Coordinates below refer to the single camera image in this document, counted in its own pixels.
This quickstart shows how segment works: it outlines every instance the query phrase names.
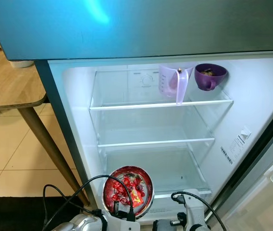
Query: black cable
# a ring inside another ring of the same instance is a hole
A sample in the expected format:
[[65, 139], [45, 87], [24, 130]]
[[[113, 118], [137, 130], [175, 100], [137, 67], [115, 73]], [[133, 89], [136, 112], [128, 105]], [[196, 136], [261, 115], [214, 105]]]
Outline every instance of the black cable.
[[[46, 202], [45, 202], [45, 191], [46, 191], [46, 188], [47, 188], [47, 187], [52, 187], [52, 188], [56, 189], [56, 190], [59, 192], [59, 194], [60, 194], [65, 200], [68, 200], [68, 199], [65, 197], [65, 195], [63, 194], [63, 192], [62, 192], [59, 188], [57, 188], [55, 185], [52, 185], [52, 184], [46, 184], [46, 185], [44, 185], [44, 188], [43, 188], [43, 196], [42, 196], [42, 198], [43, 198], [43, 205], [44, 205], [44, 214], [45, 214], [45, 217], [44, 217], [44, 223], [43, 223], [43, 225], [45, 225], [46, 222], [48, 221], [48, 211], [47, 211], [47, 209], [46, 209]], [[85, 212], [87, 212], [87, 213], [89, 213], [89, 214], [93, 214], [92, 211], [90, 211], [90, 210], [88, 210], [88, 209], [85, 209], [85, 208], [83, 208], [83, 207], [81, 207], [81, 206], [79, 206], [79, 205], [77, 205], [77, 204], [75, 204], [75, 203], [73, 203], [73, 202], [71, 202], [71, 201], [70, 201], [69, 203], [72, 204], [73, 206], [79, 208], [79, 209], [82, 210], [82, 211], [85, 211]]]
[[66, 200], [66, 202], [60, 206], [59, 209], [56, 210], [56, 212], [52, 215], [52, 217], [48, 220], [48, 222], [46, 222], [46, 224], [44, 225], [42, 231], [45, 231], [45, 229], [48, 227], [48, 225], [50, 224], [50, 222], [53, 220], [53, 218], [61, 211], [63, 210], [63, 208], [86, 186], [88, 185], [91, 181], [95, 180], [95, 179], [98, 179], [98, 178], [111, 178], [113, 180], [116, 180], [118, 181], [124, 188], [125, 190], [127, 191], [128, 193], [128, 197], [129, 197], [129, 201], [130, 201], [130, 211], [129, 211], [129, 214], [133, 214], [134, 215], [134, 212], [133, 212], [133, 202], [132, 202], [132, 198], [131, 198], [131, 195], [129, 193], [129, 190], [127, 188], [127, 186], [121, 181], [119, 180], [118, 178], [116, 177], [113, 177], [113, 176], [109, 176], [109, 175], [99, 175], [99, 176], [96, 176], [96, 177], [93, 177], [91, 179], [89, 179], [85, 184], [83, 184], [69, 199]]
[[196, 198], [197, 200], [201, 201], [202, 203], [204, 203], [208, 207], [208, 209], [213, 213], [213, 215], [216, 217], [216, 219], [218, 220], [218, 222], [222, 226], [223, 231], [227, 231], [226, 227], [224, 226], [224, 224], [221, 221], [221, 219], [218, 216], [218, 214], [213, 210], [213, 208], [204, 199], [202, 199], [199, 196], [197, 196], [197, 195], [195, 195], [193, 193], [190, 193], [190, 192], [179, 191], [179, 192], [174, 192], [174, 193], [171, 194], [170, 197], [172, 198], [173, 201], [176, 201], [176, 199], [174, 198], [174, 196], [177, 195], [177, 194], [186, 194], [186, 195], [192, 196], [192, 197]]

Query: sticker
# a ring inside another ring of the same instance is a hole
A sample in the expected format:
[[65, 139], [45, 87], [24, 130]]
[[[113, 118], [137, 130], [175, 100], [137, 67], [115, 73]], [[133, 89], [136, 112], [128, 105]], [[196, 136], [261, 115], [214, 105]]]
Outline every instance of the sticker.
[[246, 126], [241, 130], [241, 134], [237, 135], [236, 138], [231, 142], [227, 149], [221, 146], [221, 151], [227, 158], [228, 162], [232, 165], [240, 156], [243, 151], [246, 141], [249, 138], [251, 132]]

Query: purple cup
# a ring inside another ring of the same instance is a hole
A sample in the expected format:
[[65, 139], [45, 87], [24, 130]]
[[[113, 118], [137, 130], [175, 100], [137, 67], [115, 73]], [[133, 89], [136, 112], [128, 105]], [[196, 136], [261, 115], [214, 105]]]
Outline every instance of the purple cup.
[[[202, 71], [211, 69], [215, 76], [207, 76], [202, 74]], [[226, 77], [227, 70], [215, 64], [199, 64], [195, 67], [195, 81], [198, 88], [201, 90], [213, 90], [219, 85]]]

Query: refrigerator door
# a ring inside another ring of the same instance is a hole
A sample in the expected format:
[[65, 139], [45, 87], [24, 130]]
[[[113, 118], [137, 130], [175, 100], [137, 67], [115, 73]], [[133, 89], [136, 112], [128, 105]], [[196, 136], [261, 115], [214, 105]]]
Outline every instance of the refrigerator door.
[[273, 0], [0, 0], [9, 60], [273, 51]]
[[[218, 214], [229, 231], [273, 230], [273, 144]], [[210, 219], [210, 223], [214, 231], [221, 230], [215, 219]]]

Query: metal bowl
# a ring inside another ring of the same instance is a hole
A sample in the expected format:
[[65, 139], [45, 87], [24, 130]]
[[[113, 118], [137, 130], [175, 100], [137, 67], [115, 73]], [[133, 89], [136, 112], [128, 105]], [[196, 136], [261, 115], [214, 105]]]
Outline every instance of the metal bowl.
[[[148, 210], [150, 209], [150, 206], [152, 205], [152, 202], [154, 199], [154, 186], [152, 184], [152, 180], [150, 179], [150, 176], [148, 175], [148, 173], [142, 168], [136, 167], [136, 166], [121, 167], [115, 170], [114, 172], [112, 172], [111, 176], [117, 177], [118, 179], [123, 180], [123, 177], [125, 175], [131, 175], [131, 174], [134, 175], [135, 177], [139, 176], [142, 179], [141, 185], [143, 186], [144, 193], [145, 193], [145, 197], [143, 197], [144, 202], [140, 206], [133, 208], [135, 218], [139, 219], [142, 216], [144, 216], [146, 212], [148, 212]], [[112, 199], [112, 196], [114, 195], [114, 188], [113, 188], [114, 182], [115, 180], [108, 178], [106, 182], [104, 183], [104, 187], [103, 187], [103, 195], [102, 195], [103, 205], [105, 209], [108, 210], [110, 213], [114, 212], [114, 201]]]

